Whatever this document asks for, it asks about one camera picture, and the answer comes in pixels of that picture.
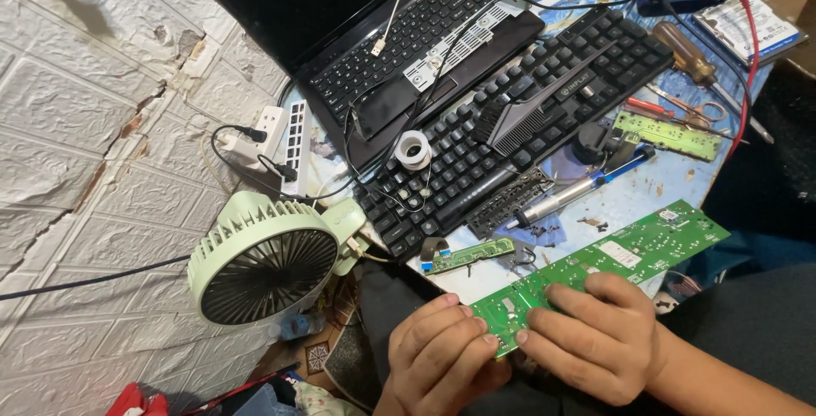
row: hand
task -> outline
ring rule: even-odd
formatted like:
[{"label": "hand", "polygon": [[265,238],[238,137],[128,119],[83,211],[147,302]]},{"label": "hand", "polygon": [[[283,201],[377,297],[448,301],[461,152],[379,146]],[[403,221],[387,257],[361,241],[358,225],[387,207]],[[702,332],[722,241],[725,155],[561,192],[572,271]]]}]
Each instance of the hand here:
[{"label": "hand", "polygon": [[[494,358],[499,340],[487,334],[484,319],[446,294],[414,312],[394,328],[388,342],[388,377],[383,400],[395,400],[404,413],[456,414],[481,394],[510,379],[510,365]],[[380,408],[382,414],[394,409]]]},{"label": "hand", "polygon": [[586,294],[547,286],[547,301],[571,317],[531,309],[530,329],[519,331],[516,342],[573,388],[610,405],[626,405],[666,364],[655,309],[638,286],[610,272],[588,275],[584,289]]}]

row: laptop keyboard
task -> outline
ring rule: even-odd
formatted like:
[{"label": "laptop keyboard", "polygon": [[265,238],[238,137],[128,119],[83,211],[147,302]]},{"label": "laptop keyboard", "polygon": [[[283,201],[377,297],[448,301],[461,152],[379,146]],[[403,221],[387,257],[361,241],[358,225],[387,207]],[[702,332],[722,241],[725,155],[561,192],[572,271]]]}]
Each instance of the laptop keyboard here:
[{"label": "laptop keyboard", "polygon": [[382,38],[388,23],[327,67],[311,84],[332,110],[334,119],[342,124],[349,101],[380,81],[402,73],[485,4],[487,0],[416,0],[394,16],[379,57],[371,55],[371,48]]},{"label": "laptop keyboard", "polygon": [[[595,92],[576,86],[547,99],[541,106],[544,126],[507,156],[472,139],[479,115],[491,103],[532,98],[615,40],[587,67],[596,77]],[[392,254],[405,260],[419,251],[425,237],[453,232],[501,187],[570,140],[582,124],[605,115],[673,63],[668,46],[620,11],[595,8],[486,83],[472,103],[424,126],[433,148],[429,168],[412,172],[392,159],[378,178],[355,187],[354,196]]]}]

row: table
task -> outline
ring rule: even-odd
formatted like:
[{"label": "table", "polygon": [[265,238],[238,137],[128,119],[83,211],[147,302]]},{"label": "table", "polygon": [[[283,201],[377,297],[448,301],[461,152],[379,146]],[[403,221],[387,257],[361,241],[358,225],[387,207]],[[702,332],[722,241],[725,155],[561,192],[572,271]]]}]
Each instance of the table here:
[{"label": "table", "polygon": [[[609,0],[542,0],[541,3],[586,4],[595,1]],[[663,20],[663,17],[640,17],[633,5],[624,8],[623,11],[627,17],[645,27],[651,27],[658,21]],[[557,34],[584,12],[585,10],[565,10],[541,13],[542,19],[547,24],[545,35]],[[714,57],[711,61],[720,70],[718,73],[720,83],[733,95],[742,95],[739,82],[735,79],[733,73],[724,64],[720,63],[718,58]],[[769,72],[770,66],[763,67],[758,72],[751,88],[754,97],[759,94]],[[688,77],[676,71],[666,71],[658,76],[654,82],[668,93],[695,105],[707,100],[718,100],[715,94],[697,88]],[[658,98],[657,95],[645,88],[641,89],[636,96],[647,101],[660,102],[662,105],[666,104],[663,98]],[[287,97],[286,105],[301,98],[300,93],[295,90]],[[447,111],[454,110],[461,103],[469,102],[472,98],[473,94],[471,93],[460,99],[459,102],[454,103]],[[617,110],[612,110],[607,117],[614,118],[616,113]],[[739,119],[733,114],[729,114],[729,117],[715,124],[716,129],[729,128],[732,133],[736,133],[738,127]],[[559,226],[559,230],[550,234],[542,234],[539,238],[535,238],[529,232],[521,230],[511,234],[512,237],[526,241],[531,246],[535,245],[537,259],[534,265],[517,266],[513,271],[510,271],[510,266],[502,266],[496,260],[486,260],[473,265],[470,277],[468,277],[468,269],[461,267],[441,275],[432,275],[428,277],[428,280],[445,291],[458,294],[462,303],[470,304],[530,274],[532,271],[536,271],[545,264],[545,260],[555,262],[559,258],[592,244],[605,234],[615,232],[679,199],[699,207],[703,203],[720,167],[725,162],[725,153],[728,148],[729,143],[724,144],[720,148],[717,159],[710,163],[697,161],[669,151],[659,151],[654,159],[624,174],[618,180],[604,186],[600,191],[593,192],[568,205],[560,212],[543,219],[542,223],[546,226]],[[315,128],[312,129],[310,155],[308,186],[310,195],[317,195],[318,190],[322,190],[325,194],[325,192],[331,192],[337,186],[342,185],[342,181],[330,181],[332,175],[338,170],[338,166],[343,162],[342,157],[332,147],[326,138],[325,131],[319,124],[315,124]],[[283,147],[280,147],[275,155],[275,161],[281,162],[282,159]],[[553,156],[546,159],[541,167],[551,176],[557,174],[558,184],[556,188],[559,185],[570,183],[571,179],[581,177],[586,173],[587,168],[575,161],[569,149],[558,150]],[[321,203],[326,206],[331,205],[340,198],[351,195],[350,190],[326,198]],[[595,226],[579,223],[578,220],[581,218],[594,218],[600,223],[607,222],[609,223],[608,231],[600,234]],[[371,223],[366,224],[362,233],[375,243],[382,245]],[[479,242],[465,226],[461,226],[451,235],[446,236],[446,239],[452,249],[462,249]],[[543,247],[545,244],[551,243],[556,244],[556,247],[553,249]],[[408,265],[422,274],[419,269],[418,258],[413,258],[408,262]],[[663,277],[664,274],[657,275],[642,283],[640,287],[648,295],[654,296],[663,282]]]}]

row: desk fan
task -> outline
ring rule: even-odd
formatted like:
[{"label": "desk fan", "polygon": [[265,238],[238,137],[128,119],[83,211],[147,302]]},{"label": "desk fan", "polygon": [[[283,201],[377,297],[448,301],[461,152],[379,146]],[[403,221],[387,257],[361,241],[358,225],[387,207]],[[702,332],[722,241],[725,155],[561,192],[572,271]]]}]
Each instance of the desk fan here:
[{"label": "desk fan", "polygon": [[332,272],[344,275],[358,260],[349,239],[362,250],[370,245],[353,236],[365,217],[350,198],[321,215],[260,193],[232,195],[187,266],[198,313],[236,326],[312,306]]}]

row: textured white wall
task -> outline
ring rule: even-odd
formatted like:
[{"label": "textured white wall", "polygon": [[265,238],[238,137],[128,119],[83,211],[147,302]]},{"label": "textured white wall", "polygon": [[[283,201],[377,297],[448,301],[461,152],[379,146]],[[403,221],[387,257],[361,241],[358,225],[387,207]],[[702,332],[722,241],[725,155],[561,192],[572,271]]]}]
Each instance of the textured white wall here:
[{"label": "textured white wall", "polygon": [[[200,138],[284,78],[213,0],[0,0],[0,293],[188,254],[227,199]],[[180,410],[265,345],[199,321],[182,263],[1,302],[0,414],[101,415],[130,381]]]}]

